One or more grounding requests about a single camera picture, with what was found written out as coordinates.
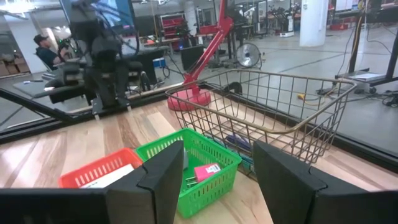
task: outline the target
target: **concrete floor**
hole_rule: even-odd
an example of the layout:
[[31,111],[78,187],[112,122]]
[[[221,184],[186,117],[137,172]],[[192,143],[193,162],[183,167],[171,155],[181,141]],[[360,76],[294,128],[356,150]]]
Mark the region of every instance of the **concrete floor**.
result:
[[[396,27],[390,27],[389,29],[396,33]],[[327,34],[328,37],[326,37],[325,45],[312,48],[299,46],[300,34],[286,39],[266,37],[262,40],[254,39],[250,42],[256,44],[261,52],[266,53],[266,62],[262,67],[262,71],[303,77],[334,78],[343,63],[346,43],[351,30],[329,31]],[[369,40],[378,40],[391,50],[394,36],[383,27],[372,28],[369,33]],[[352,38],[348,44],[345,62],[340,73],[347,71],[348,61],[351,57],[351,48]],[[370,67],[371,72],[385,73],[389,58],[390,53],[381,44],[366,41],[366,31],[363,30],[359,43],[356,68],[363,69]],[[180,56],[176,54],[174,55],[174,59],[177,61],[177,65],[182,68]],[[169,60],[167,63],[170,68],[175,69],[175,66]],[[223,71],[225,71],[223,68],[216,71],[207,68],[201,74],[200,78],[206,78]],[[160,69],[157,70],[157,75],[163,78]],[[3,79],[0,80],[0,88],[5,88],[28,97],[13,88],[12,84],[31,79],[31,76]],[[166,79],[165,82],[166,85],[171,85],[182,80],[179,74],[172,73],[170,78]],[[378,93],[383,93],[386,90],[398,90],[398,82],[377,86]],[[350,97],[357,98],[358,95],[350,95]],[[86,106],[85,100],[81,98],[71,99],[64,103],[57,103],[56,105],[51,104],[48,98],[41,98],[36,101],[63,111],[70,111]],[[4,99],[0,99],[0,107],[2,108],[2,113],[0,113],[0,130],[13,124],[40,118],[39,115],[25,108],[18,110],[20,108],[19,105],[15,105]],[[347,104],[338,131],[351,138],[359,139],[398,155],[398,148],[396,148],[398,143],[396,139],[396,133],[398,133],[397,124],[398,109],[386,107],[381,101],[361,100]]]

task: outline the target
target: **person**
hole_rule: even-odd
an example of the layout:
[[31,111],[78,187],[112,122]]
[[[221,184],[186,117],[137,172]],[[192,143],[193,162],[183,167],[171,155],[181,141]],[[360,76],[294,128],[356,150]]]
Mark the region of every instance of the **person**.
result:
[[[51,69],[56,70],[54,65],[61,63],[60,57],[53,51],[50,50],[51,43],[48,37],[42,35],[36,35],[33,38],[34,42],[39,46],[36,48],[36,55]],[[60,51],[60,56],[63,57],[67,53],[67,50],[63,48]]]

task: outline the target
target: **pink eraser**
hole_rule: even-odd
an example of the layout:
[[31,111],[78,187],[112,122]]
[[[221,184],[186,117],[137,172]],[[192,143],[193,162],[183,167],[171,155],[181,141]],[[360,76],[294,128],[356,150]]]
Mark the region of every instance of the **pink eraser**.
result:
[[217,172],[221,170],[220,166],[217,163],[208,164],[200,167],[195,167],[193,169],[195,171],[195,176],[197,178],[197,182],[200,183],[207,178],[215,175]]

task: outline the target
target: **green plastic basket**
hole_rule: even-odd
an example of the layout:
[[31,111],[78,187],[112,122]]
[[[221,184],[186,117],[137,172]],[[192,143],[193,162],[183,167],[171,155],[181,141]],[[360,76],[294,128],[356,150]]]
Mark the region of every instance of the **green plastic basket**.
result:
[[[188,218],[232,189],[236,171],[242,159],[237,154],[189,128],[181,129],[176,133],[138,147],[136,153],[145,162],[178,140],[184,141],[184,150],[188,155],[188,169],[183,172],[178,212],[182,217]],[[215,162],[220,165],[221,171],[193,187],[187,187],[185,179],[195,176],[193,171],[195,167]]]

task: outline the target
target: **metal wire basket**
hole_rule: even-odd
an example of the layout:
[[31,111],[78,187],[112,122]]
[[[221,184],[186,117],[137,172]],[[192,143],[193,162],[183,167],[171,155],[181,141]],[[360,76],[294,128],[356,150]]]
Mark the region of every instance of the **metal wire basket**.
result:
[[[173,93],[166,94],[191,111],[176,111],[182,127],[193,128],[225,146],[252,156],[261,140],[306,163],[314,163],[330,148],[346,106],[355,89],[343,80],[299,77],[249,70],[231,70],[199,81],[211,103],[201,106]],[[317,90],[331,87],[323,96]]]

